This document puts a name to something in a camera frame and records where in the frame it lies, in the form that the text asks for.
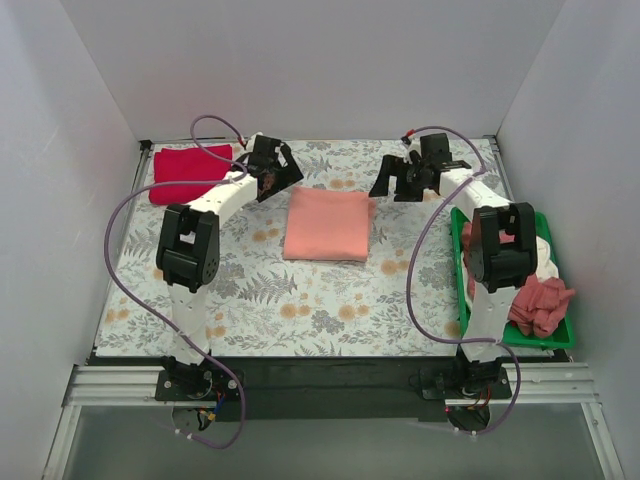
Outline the salmon pink t shirt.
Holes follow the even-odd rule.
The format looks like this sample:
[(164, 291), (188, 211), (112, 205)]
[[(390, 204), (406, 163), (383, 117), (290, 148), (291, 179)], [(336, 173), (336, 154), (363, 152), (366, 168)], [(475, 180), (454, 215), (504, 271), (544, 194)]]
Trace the salmon pink t shirt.
[(365, 192), (296, 187), (284, 237), (286, 260), (368, 259), (376, 201)]

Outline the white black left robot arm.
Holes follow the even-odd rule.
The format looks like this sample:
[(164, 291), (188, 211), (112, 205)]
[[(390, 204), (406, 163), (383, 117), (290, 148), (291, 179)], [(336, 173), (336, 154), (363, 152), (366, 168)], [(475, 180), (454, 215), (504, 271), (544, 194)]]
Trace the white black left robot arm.
[(220, 266), (220, 228), (245, 205), (269, 199), (300, 182), (303, 173), (291, 148), (257, 135), (221, 184), (200, 197), (166, 207), (156, 255), (177, 327), (170, 356), (199, 365), (210, 352), (206, 336), (206, 286)]

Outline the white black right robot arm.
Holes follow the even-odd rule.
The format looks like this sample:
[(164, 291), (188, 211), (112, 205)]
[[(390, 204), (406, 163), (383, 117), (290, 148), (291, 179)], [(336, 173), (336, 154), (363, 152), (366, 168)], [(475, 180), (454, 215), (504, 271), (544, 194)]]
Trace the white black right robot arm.
[(472, 365), (493, 362), (506, 350), (502, 344), (511, 304), (538, 264), (533, 207), (497, 195), (480, 180), (485, 172), (485, 164), (474, 172), (449, 153), (386, 155), (369, 192), (371, 197), (388, 195), (394, 178), (396, 202), (415, 201), (430, 189), (471, 221), (467, 265), (475, 293), (460, 348)]

